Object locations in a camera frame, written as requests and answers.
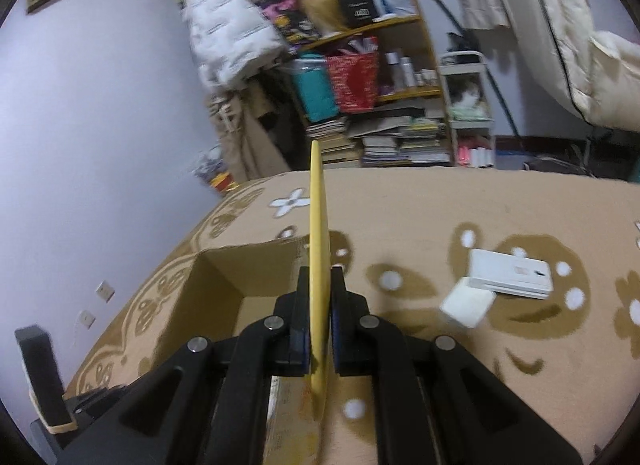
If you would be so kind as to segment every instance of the black box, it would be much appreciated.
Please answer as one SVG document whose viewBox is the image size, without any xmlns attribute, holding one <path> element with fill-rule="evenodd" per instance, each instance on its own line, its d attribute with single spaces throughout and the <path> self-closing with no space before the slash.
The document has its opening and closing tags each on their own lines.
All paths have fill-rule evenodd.
<svg viewBox="0 0 640 465">
<path fill-rule="evenodd" d="M 370 25 L 378 17 L 373 0 L 338 0 L 350 28 Z"/>
</svg>

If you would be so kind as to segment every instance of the teal bag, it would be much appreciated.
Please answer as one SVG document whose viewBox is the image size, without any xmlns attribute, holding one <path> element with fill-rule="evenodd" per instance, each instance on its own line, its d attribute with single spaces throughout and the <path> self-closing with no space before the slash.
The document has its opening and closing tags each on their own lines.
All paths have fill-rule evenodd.
<svg viewBox="0 0 640 465">
<path fill-rule="evenodd" d="M 339 113 L 322 55 L 303 54 L 291 61 L 289 69 L 310 122 L 329 119 Z"/>
</svg>

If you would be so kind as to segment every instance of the black cable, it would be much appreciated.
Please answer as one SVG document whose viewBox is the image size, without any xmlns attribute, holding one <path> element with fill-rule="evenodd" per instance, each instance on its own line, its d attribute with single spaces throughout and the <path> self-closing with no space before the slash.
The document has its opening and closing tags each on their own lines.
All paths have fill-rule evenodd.
<svg viewBox="0 0 640 465">
<path fill-rule="evenodd" d="M 458 33 L 460 34 L 460 36 L 462 36 L 466 42 L 468 42 L 468 44 L 471 46 L 471 48 L 473 50 L 476 50 L 477 52 L 481 52 L 482 50 L 480 50 L 480 41 L 478 41 L 478 38 L 476 37 L 476 35 L 471 31 L 468 30 L 466 28 L 464 28 L 460 22 L 456 19 L 456 17 L 451 13 L 451 11 L 449 10 L 449 8 L 447 8 L 447 5 L 445 5 L 442 0 L 434 0 L 438 6 L 440 7 L 440 9 L 446 14 L 446 16 L 449 18 L 449 21 L 451 21 L 451 23 L 453 23 L 453 25 L 456 27 L 456 29 L 458 30 Z M 520 136 L 520 133 L 518 132 L 518 128 L 516 127 L 515 122 L 513 121 L 513 116 L 511 115 L 511 112 L 509 110 L 509 106 L 507 105 L 506 101 L 504 100 L 504 97 L 502 96 L 502 92 L 500 91 L 500 88 L 498 87 L 498 83 L 495 81 L 495 78 L 493 76 L 493 74 L 491 73 L 491 70 L 489 70 L 489 67 L 487 66 L 486 68 L 486 72 L 489 78 L 489 83 L 491 84 L 492 88 L 495 91 L 495 94 L 498 96 L 498 100 L 500 102 L 500 106 L 502 107 L 504 114 L 507 116 L 507 120 L 509 121 L 509 125 L 511 126 L 511 131 L 513 132 L 513 136 L 517 138 L 518 143 L 520 144 L 520 148 L 524 151 L 524 143 L 522 141 L 522 137 Z"/>
</svg>

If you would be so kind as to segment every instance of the yellow flat stick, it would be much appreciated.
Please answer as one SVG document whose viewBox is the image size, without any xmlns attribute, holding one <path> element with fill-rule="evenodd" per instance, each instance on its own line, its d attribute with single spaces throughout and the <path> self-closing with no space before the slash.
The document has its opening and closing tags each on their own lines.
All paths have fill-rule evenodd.
<svg viewBox="0 0 640 465">
<path fill-rule="evenodd" d="M 326 348 L 329 335 L 331 254 L 322 156 L 317 140 L 311 144 L 309 213 L 309 314 L 311 330 L 311 398 L 314 419 L 322 419 L 326 399 Z"/>
</svg>

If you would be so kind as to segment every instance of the white puffer jacket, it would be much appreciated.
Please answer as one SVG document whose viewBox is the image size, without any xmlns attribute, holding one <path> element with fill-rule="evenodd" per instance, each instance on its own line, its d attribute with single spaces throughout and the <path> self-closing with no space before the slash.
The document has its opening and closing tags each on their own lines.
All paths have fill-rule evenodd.
<svg viewBox="0 0 640 465">
<path fill-rule="evenodd" d="M 249 0 L 183 1 L 200 79 L 212 94 L 241 89 L 245 79 L 286 49 L 274 26 Z"/>
</svg>

